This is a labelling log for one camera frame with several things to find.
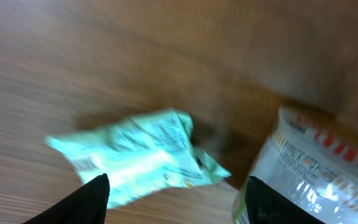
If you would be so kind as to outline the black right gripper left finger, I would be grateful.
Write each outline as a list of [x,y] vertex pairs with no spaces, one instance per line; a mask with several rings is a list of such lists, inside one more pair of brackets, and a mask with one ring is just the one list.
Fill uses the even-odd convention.
[[24,224],[104,224],[109,179],[99,175]]

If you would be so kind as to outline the light blue candy packet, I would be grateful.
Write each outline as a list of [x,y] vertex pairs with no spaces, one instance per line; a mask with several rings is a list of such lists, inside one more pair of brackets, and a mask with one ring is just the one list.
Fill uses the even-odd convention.
[[167,109],[138,114],[88,131],[49,136],[82,183],[98,175],[109,179],[108,209],[169,188],[216,184],[231,173],[191,143],[187,112]]

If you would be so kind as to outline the cup noodles container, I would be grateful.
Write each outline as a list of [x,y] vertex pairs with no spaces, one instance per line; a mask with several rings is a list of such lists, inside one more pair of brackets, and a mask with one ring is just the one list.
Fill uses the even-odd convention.
[[235,224],[249,223],[247,180],[254,176],[322,223],[358,223],[358,148],[281,107],[236,199]]

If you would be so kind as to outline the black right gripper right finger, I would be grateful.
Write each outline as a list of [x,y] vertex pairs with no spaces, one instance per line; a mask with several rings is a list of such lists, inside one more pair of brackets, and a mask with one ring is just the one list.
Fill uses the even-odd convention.
[[250,224],[323,224],[254,176],[247,180],[244,199]]

